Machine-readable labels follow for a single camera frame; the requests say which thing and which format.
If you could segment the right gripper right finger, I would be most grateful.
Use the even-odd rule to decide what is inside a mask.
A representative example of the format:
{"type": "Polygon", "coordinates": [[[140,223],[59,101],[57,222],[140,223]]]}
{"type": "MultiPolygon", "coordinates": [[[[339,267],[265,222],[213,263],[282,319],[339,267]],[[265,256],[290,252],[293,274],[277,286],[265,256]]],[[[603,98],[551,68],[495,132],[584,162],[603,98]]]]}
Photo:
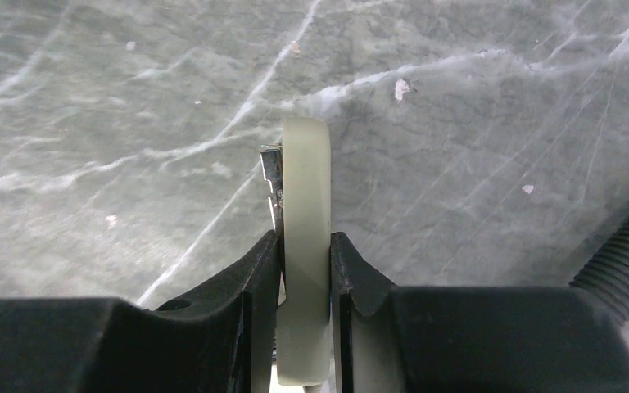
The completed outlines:
{"type": "Polygon", "coordinates": [[[331,237],[340,392],[629,392],[629,349],[566,287],[404,287],[331,237]]]}

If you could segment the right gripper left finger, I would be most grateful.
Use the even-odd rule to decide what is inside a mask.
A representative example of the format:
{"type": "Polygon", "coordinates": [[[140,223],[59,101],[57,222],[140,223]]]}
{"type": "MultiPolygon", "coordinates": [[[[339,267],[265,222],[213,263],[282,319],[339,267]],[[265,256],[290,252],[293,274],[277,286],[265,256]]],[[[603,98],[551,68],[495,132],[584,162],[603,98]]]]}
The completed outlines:
{"type": "Polygon", "coordinates": [[[146,310],[118,298],[0,299],[0,392],[266,392],[280,279],[267,232],[146,310]]]}

